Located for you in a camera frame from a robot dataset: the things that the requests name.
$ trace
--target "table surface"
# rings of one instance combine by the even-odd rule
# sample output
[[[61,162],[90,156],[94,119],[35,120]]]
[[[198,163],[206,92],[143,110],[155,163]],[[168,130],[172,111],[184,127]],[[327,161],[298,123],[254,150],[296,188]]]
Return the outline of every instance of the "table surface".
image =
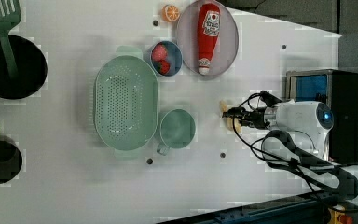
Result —
[[[23,19],[11,33],[42,49],[48,81],[32,97],[0,99],[1,133],[25,161],[18,177],[0,186],[0,224],[155,223],[309,191],[255,158],[220,119],[219,101],[238,104],[261,90],[281,96],[287,71],[337,68],[340,35],[326,31],[230,10],[240,50],[225,74],[202,77],[183,67],[175,77],[158,78],[159,108],[183,108],[196,119],[187,148],[163,157],[152,139],[125,154],[95,132],[92,90],[100,68],[120,45],[146,51],[172,39],[174,26],[154,27],[153,20],[167,3],[184,9],[191,2],[21,1]],[[265,133],[241,134],[254,141]]]

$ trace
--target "plate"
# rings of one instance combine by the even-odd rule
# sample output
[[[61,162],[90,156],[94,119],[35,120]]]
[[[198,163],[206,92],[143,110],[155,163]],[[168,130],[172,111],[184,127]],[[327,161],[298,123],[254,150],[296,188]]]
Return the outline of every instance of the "plate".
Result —
[[[198,73],[198,37],[197,27],[199,11],[202,5],[213,3],[220,8],[220,35],[214,49],[211,67],[207,76],[225,73],[237,57],[239,35],[237,24],[225,6],[214,0],[199,0],[191,4],[182,13],[176,31],[177,44],[182,51],[185,65]]]

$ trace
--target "bowl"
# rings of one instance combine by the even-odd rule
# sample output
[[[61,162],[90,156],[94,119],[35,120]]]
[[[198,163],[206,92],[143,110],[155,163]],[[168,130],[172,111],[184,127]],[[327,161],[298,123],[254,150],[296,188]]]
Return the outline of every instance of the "bowl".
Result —
[[[152,60],[152,52],[156,48],[157,45],[163,45],[167,49],[167,61],[170,64],[170,70],[167,74],[163,75],[158,71],[158,62]],[[176,75],[183,65],[183,56],[182,51],[179,47],[171,41],[160,41],[155,46],[153,46],[149,52],[148,62],[150,63],[152,69],[156,74],[159,74],[162,77],[173,77]]]

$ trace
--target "mug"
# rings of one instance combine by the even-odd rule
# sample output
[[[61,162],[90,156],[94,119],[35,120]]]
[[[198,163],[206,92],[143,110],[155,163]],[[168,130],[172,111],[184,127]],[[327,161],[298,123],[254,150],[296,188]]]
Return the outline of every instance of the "mug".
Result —
[[[165,156],[170,148],[188,146],[196,133],[196,122],[183,109],[175,109],[158,115],[157,137],[160,141],[157,153]]]

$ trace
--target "orange slice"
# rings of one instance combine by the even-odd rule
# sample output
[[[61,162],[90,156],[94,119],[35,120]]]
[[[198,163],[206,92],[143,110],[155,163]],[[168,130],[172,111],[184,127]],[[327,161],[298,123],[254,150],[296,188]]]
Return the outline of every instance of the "orange slice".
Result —
[[[167,5],[162,9],[162,19],[168,22],[177,21],[180,17],[179,8],[173,5]]]

